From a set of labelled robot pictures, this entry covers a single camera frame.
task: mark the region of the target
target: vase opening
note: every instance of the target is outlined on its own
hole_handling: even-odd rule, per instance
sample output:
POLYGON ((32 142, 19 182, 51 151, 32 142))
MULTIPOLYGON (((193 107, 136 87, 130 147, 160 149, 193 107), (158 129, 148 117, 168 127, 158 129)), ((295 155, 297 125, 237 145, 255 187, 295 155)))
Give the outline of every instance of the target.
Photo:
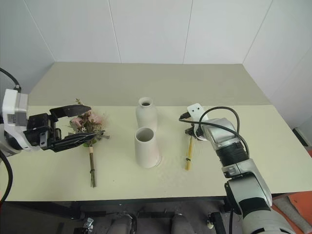
POLYGON ((142 97, 138 101, 140 106, 147 107, 153 104, 153 100, 150 97, 142 97))
POLYGON ((136 132, 136 138, 141 142, 147 142, 153 139, 154 132, 150 128, 141 128, 136 132))

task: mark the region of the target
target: black cable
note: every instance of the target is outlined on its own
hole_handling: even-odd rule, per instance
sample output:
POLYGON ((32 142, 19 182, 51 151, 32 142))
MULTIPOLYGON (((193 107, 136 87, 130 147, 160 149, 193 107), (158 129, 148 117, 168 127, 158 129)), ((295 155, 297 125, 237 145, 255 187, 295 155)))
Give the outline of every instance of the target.
POLYGON ((229 111, 231 111, 231 112, 235 115, 235 117, 236 117, 236 122, 237 122, 236 131, 237 131, 237 133, 239 133, 239 128, 240 128, 239 116, 238 116, 237 112, 236 112, 234 109, 232 109, 231 107, 227 107, 227 106, 216 106, 216 107, 213 107, 213 108, 211 108, 211 109, 205 111, 205 112, 201 115, 201 117, 200 117, 200 119, 199 119, 199 122, 201 122, 202 119, 204 118, 204 116, 205 116, 206 114, 208 114, 210 111, 217 110, 217 109, 229 110, 229 111))
POLYGON ((6 74, 14 83, 15 83, 15 90, 17 90, 19 93, 21 92, 21 86, 20 83, 18 82, 17 79, 15 79, 14 76, 12 76, 12 74, 10 74, 9 72, 5 71, 4 69, 0 68, 0 72, 3 72, 4 74, 6 74))
POLYGON ((234 210, 231 209, 231 212, 230 212, 230 223, 229 223, 229 234, 232 234, 232 229, 233 229, 233 214, 234 214, 234 210))
POLYGON ((191 121, 191 120, 184 120, 184 119, 179 119, 180 122, 185 122, 185 123, 194 123, 194 124, 204 124, 204 125, 209 125, 209 126, 213 126, 213 127, 217 127, 217 128, 221 128, 225 131, 228 131, 232 134, 234 134, 236 137, 238 137, 244 144, 245 150, 246 150, 246 154, 249 157, 249 147, 247 145, 247 142, 245 141, 245 139, 236 131, 229 129, 227 127, 224 127, 222 125, 219 124, 215 124, 215 123, 207 123, 207 122, 200 122, 200 121, 191 121))
POLYGON ((7 171, 8 171, 8 175, 9 175, 9 179, 8 179, 8 185, 6 186, 6 190, 4 192, 3 197, 0 200, 0 206, 3 204, 3 202, 6 200, 6 198, 9 195, 9 192, 11 190, 12 187, 12 183, 13 183, 13 172, 12 172, 12 168, 11 165, 8 161, 8 159, 6 158, 6 156, 0 151, 0 158, 2 159, 7 171))

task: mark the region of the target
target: white wall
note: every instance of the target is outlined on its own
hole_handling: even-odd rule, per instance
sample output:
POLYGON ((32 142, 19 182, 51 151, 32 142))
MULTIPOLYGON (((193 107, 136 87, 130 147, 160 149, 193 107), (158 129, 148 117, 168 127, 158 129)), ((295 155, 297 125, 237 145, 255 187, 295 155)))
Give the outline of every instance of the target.
POLYGON ((312 115, 312 1, 274 0, 243 62, 290 127, 312 115))
POLYGON ((0 65, 29 93, 54 61, 243 63, 293 127, 312 115, 311 29, 310 0, 0 0, 0 65))

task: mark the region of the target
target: wooden stick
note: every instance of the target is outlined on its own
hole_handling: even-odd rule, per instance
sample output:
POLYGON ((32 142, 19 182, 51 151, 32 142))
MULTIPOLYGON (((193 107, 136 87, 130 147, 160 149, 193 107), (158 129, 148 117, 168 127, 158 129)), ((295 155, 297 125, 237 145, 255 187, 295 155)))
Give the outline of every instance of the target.
POLYGON ((186 152, 186 165, 185 170, 189 171, 191 169, 191 159, 192 159, 192 147, 193 147, 193 137, 190 138, 189 150, 186 152))

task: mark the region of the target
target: pink flower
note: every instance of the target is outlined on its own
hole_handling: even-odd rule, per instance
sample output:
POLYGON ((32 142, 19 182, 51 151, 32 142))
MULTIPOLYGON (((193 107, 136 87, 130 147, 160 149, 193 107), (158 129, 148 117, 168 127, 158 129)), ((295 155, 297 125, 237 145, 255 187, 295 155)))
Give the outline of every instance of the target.
POLYGON ((81 123, 82 123, 82 119, 75 117, 71 120, 71 123, 76 127, 76 128, 81 128, 81 123))
POLYGON ((92 120, 93 120, 93 122, 96 123, 96 124, 101 124, 101 123, 102 123, 102 121, 103 121, 102 116, 98 116, 98 115, 95 114, 94 112, 90 112, 89 114, 90 114, 90 115, 89 115, 89 117, 88 117, 88 120, 89 120, 90 122, 92 122, 92 120))

